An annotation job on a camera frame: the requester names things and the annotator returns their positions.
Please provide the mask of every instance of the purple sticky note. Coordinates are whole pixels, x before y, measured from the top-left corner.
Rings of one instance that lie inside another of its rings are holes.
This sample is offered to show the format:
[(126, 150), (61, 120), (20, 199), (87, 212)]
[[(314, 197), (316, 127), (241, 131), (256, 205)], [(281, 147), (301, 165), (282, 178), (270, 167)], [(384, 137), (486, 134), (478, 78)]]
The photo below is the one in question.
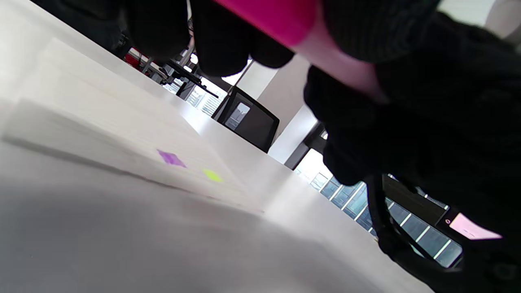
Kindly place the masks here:
[(157, 150), (159, 155), (163, 158), (163, 161), (167, 163), (168, 165), (176, 165), (181, 166), (183, 168), (186, 168), (187, 166), (181, 161), (175, 154), (163, 152), (160, 150)]

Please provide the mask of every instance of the black chair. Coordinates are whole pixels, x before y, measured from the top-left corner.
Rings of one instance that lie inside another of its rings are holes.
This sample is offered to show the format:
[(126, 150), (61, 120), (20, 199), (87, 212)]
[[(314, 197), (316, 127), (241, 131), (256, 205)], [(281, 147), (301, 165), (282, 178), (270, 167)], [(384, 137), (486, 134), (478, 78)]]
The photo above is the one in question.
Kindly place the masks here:
[(267, 153), (280, 120), (244, 91), (234, 87), (212, 118)]

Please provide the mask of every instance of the white paper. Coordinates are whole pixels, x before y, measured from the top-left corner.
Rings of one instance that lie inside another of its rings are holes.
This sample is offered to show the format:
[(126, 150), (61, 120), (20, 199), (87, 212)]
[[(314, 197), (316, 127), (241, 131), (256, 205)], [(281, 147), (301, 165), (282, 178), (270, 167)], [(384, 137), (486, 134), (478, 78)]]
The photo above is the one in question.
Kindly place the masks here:
[[(4, 138), (256, 209), (218, 154), (172, 105), (64, 44), (53, 46), (60, 58), (42, 56), (20, 91)], [(175, 154), (186, 168), (168, 165), (158, 150)]]

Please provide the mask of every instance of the white table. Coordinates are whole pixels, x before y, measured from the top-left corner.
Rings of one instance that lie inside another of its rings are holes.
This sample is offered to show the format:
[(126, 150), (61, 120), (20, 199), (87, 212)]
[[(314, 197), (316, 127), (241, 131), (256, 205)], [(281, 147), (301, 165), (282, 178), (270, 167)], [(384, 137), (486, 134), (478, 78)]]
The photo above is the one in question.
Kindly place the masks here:
[(0, 114), (58, 39), (177, 108), (265, 211), (2, 142), (1, 292), (430, 292), (289, 169), (31, 2), (0, 19)]

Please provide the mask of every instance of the window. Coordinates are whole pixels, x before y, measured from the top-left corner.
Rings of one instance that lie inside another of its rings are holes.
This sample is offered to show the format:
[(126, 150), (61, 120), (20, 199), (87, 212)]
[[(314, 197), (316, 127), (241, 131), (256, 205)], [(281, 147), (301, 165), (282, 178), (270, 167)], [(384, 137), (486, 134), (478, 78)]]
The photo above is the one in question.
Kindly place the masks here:
[(243, 103), (239, 103), (228, 120), (226, 120), (225, 125), (228, 126), (231, 130), (237, 129), (237, 126), (239, 126), (239, 123), (241, 123), (242, 119), (244, 119), (249, 111), (250, 107)]
[(368, 207), (366, 207), (365, 210), (360, 214), (358, 219), (356, 219), (356, 222), (366, 230), (369, 230), (373, 227), (373, 221), (371, 220), (371, 214), (369, 213)]
[(405, 210), (397, 203), (389, 208), (389, 213), (398, 224), (401, 224), (410, 214), (409, 211)]
[(309, 150), (296, 167), (295, 173), (297, 173), (298, 176), (304, 179), (307, 183), (311, 183), (319, 173), (327, 178), (326, 181), (333, 177), (333, 174), (322, 162), (322, 154), (315, 150)]
[(324, 184), (327, 182), (327, 177), (318, 173), (317, 176), (311, 181), (310, 185), (316, 190), (320, 190)]
[(447, 241), (449, 241), (447, 236), (431, 227), (417, 242), (430, 256), (434, 257)]
[(411, 214), (411, 216), (407, 219), (407, 221), (403, 224), (402, 228), (414, 239), (418, 239), (418, 237), (425, 231), (427, 228), (427, 224), (420, 220), (417, 216)]
[(386, 201), (388, 204), (389, 202), (391, 203), (389, 205), (389, 211), (394, 211), (391, 212), (393, 218), (401, 224), (402, 228), (440, 265), (449, 267), (460, 256), (463, 249), (459, 244), (417, 216), (409, 213), (409, 211), (394, 203), (392, 200), (386, 199)]
[(187, 103), (203, 111), (206, 115), (211, 116), (222, 103), (227, 92), (204, 77), (201, 78), (201, 84), (206, 86), (208, 91), (216, 94), (218, 97), (214, 97), (200, 87), (195, 86), (187, 98)]
[(354, 191), (358, 187), (358, 184), (353, 186), (343, 186), (342, 189), (331, 199), (331, 202), (339, 208), (343, 208), (348, 202), (351, 196), (354, 195)]
[(450, 241), (445, 249), (440, 251), (436, 261), (444, 267), (449, 267), (462, 253), (462, 248), (457, 243)]
[(333, 194), (340, 188), (340, 183), (333, 177), (329, 182), (322, 188), (322, 193), (326, 198), (331, 198)]
[(358, 214), (367, 206), (367, 187), (365, 183), (362, 189), (349, 201), (344, 208), (344, 213), (355, 219)]

